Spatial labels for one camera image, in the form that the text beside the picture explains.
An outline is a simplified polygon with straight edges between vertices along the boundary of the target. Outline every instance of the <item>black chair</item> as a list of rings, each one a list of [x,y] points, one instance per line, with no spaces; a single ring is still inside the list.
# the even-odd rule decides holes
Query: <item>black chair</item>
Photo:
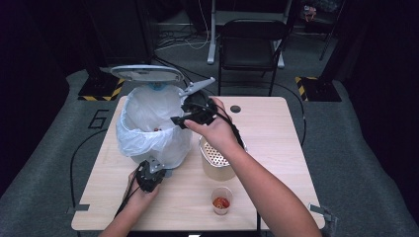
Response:
[[[272,72],[272,95],[286,25],[274,20],[233,20],[220,32],[218,94],[221,94],[222,70]]]

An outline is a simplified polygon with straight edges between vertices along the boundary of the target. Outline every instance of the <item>wooden table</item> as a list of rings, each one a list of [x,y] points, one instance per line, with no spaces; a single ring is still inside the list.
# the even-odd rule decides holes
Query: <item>wooden table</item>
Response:
[[[248,152],[275,174],[305,205],[319,205],[311,177],[293,126],[287,102],[279,97],[220,97],[225,107],[239,106],[229,113],[248,147]],[[80,204],[87,211],[76,211],[75,230],[103,230],[113,220],[123,199],[128,174],[137,164],[118,148],[116,122],[126,98],[120,99],[110,128],[99,151]],[[206,231],[255,230],[256,209],[237,177],[225,182],[210,179],[203,170],[200,136],[194,133],[193,148],[185,161],[164,179],[160,193],[141,216],[133,230]],[[229,187],[234,200],[227,215],[216,215],[211,207],[211,191]],[[312,213],[319,228],[322,216]],[[268,230],[262,220],[262,230]]]

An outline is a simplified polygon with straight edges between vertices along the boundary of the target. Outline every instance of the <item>hand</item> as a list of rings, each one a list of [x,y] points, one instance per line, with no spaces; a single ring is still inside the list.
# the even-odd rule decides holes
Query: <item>hand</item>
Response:
[[[129,185],[132,179],[135,179],[133,176],[135,172],[129,174],[128,177],[128,184],[126,187],[126,193],[128,192]],[[159,192],[160,185],[153,190],[151,193],[146,193],[142,189],[139,188],[139,184],[136,179],[133,181],[128,203],[126,204],[126,209],[132,209],[137,211],[139,214],[142,214],[153,202],[153,200],[157,197]]]
[[[223,111],[224,104],[222,101],[218,98],[212,99],[218,107],[217,111],[226,118],[231,119],[231,117]],[[231,126],[220,117],[217,117],[210,125],[200,125],[188,119],[185,120],[184,125],[190,130],[205,137],[207,142],[221,154],[223,154],[224,151],[232,148],[232,146],[239,145],[231,129]]]

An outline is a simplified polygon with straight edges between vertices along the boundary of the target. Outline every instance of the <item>hazard stripe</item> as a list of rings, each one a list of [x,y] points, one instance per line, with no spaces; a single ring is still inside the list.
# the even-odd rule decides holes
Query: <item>hazard stripe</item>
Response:
[[[124,79],[120,79],[117,87],[115,88],[114,92],[112,93],[112,96],[110,97],[80,96],[78,97],[78,100],[80,101],[114,101],[120,94],[121,89],[123,88],[124,81],[125,81]]]
[[[307,95],[305,93],[305,89],[302,86],[301,77],[295,77],[296,85],[298,86],[299,94],[301,95],[301,99],[303,101],[308,101]]]

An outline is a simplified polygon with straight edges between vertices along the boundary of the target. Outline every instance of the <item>small cup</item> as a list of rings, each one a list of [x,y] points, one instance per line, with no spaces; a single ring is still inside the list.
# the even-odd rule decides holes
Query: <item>small cup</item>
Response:
[[[218,187],[212,191],[211,203],[213,211],[219,215],[228,213],[233,201],[233,193],[228,187]]]

